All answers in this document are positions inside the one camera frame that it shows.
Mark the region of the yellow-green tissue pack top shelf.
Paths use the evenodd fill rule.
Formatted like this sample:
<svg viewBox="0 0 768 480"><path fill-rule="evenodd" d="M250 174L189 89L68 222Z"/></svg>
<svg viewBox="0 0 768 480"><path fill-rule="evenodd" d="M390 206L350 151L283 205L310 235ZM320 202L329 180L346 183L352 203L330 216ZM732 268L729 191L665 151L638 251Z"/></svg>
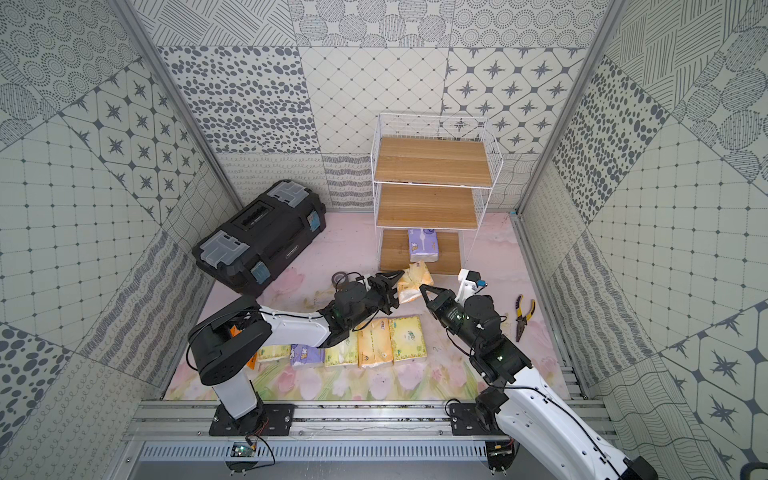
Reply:
<svg viewBox="0 0 768 480"><path fill-rule="evenodd" d="M289 358L291 354L290 345L271 345L262 347L257 352L257 361L260 363L279 361Z"/></svg>

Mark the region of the purple tissue pack bottom shelf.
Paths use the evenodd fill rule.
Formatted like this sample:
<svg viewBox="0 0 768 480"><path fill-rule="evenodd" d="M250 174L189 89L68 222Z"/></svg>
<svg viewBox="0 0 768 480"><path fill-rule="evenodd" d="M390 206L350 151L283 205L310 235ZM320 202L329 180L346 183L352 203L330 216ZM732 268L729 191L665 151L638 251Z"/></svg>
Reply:
<svg viewBox="0 0 768 480"><path fill-rule="evenodd" d="M407 239L411 263L432 263L439 260L439 242L434 229L408 229Z"/></svg>

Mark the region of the purple dog tissue pack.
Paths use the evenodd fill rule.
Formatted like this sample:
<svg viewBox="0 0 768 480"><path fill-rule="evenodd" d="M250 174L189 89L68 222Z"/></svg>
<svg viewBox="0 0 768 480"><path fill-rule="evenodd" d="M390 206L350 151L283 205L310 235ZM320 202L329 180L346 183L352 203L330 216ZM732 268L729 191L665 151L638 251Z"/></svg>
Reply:
<svg viewBox="0 0 768 480"><path fill-rule="evenodd" d="M290 365L294 369L314 368L325 363L325 350L308 345L291 346Z"/></svg>

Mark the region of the green tissue pack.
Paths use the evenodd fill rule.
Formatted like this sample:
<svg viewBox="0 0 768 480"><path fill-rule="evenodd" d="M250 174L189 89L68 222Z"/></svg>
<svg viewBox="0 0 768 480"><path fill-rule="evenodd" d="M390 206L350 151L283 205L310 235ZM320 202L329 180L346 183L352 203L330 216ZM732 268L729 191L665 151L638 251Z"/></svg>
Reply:
<svg viewBox="0 0 768 480"><path fill-rule="evenodd" d="M390 319L389 332L395 362L427 357L428 351L419 316Z"/></svg>
<svg viewBox="0 0 768 480"><path fill-rule="evenodd" d="M347 339L333 347L327 348L324 356L324 366L326 368L357 365L359 357L357 334L351 333Z"/></svg>

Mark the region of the yellow tissue pack bottom shelf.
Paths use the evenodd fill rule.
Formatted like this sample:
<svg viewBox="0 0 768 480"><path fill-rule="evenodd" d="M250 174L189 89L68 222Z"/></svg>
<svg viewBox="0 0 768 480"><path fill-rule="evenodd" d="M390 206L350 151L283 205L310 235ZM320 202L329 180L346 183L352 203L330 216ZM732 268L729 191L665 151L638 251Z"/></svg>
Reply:
<svg viewBox="0 0 768 480"><path fill-rule="evenodd" d="M411 263L397 283L398 300L401 304L421 297L422 285L433 286L434 279L425 262Z"/></svg>

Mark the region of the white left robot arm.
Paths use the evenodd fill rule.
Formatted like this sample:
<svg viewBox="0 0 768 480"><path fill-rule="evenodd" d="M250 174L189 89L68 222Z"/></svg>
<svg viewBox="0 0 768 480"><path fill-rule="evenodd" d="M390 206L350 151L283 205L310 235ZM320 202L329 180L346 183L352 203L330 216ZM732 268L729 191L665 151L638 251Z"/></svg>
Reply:
<svg viewBox="0 0 768 480"><path fill-rule="evenodd" d="M188 334L185 359L201 383L214 389L225 414L239 421L261 408L245 367L262 348L306 345L318 349L347 340L379 313L399 307L402 270L340 281L333 300L312 313L275 310L243 295L198 323Z"/></svg>

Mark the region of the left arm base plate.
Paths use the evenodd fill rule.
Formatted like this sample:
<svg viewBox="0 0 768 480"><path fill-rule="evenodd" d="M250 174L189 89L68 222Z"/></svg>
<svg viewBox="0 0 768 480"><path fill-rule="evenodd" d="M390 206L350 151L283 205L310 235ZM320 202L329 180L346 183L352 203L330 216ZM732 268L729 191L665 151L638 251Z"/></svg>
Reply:
<svg viewBox="0 0 768 480"><path fill-rule="evenodd" d="M219 404L208 434L212 437L246 437L255 434L285 437L290 433L295 409L296 405L290 403L259 404L254 411L235 419Z"/></svg>

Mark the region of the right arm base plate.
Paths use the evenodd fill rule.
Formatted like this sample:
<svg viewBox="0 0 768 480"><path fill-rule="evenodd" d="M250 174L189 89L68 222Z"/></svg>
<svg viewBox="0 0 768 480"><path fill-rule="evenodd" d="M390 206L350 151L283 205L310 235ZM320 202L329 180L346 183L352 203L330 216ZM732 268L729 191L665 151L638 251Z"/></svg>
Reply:
<svg viewBox="0 0 768 480"><path fill-rule="evenodd" d="M452 399L444 405L444 410L450 420L453 436L502 435L497 428L481 422L474 403L461 403Z"/></svg>

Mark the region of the orange tissue pack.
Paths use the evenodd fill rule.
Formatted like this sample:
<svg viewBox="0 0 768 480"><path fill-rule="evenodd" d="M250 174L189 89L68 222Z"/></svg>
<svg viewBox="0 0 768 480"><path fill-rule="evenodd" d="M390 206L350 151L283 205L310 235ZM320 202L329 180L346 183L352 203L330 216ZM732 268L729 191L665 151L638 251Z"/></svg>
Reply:
<svg viewBox="0 0 768 480"><path fill-rule="evenodd" d="M239 334L241 333L241 330L240 330L240 329L238 329L236 326L232 326L232 327L230 328L230 333L231 333L231 335L232 335L233 337L235 337L235 336L237 336L237 335L239 335ZM247 366L249 369L251 369L251 370L254 370L254 369L255 369L255 367L256 367L257 358L258 358L258 354L257 354L257 353L255 353L255 354L254 354L254 355L253 355L253 356L252 356L252 357L251 357L251 358L248 360L248 362L246 363L246 366Z"/></svg>

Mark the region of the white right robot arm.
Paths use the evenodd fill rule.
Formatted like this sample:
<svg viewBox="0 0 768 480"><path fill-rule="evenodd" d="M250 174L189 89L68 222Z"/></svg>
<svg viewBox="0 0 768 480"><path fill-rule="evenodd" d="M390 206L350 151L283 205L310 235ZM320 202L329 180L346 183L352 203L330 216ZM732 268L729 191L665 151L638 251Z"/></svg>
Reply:
<svg viewBox="0 0 768 480"><path fill-rule="evenodd" d="M430 314L468 347L471 366L488 384L475 399L488 430L518 442L558 479L657 479L643 457L629 458L605 440L549 388L532 361L502 331L488 295L462 300L445 288L421 285Z"/></svg>

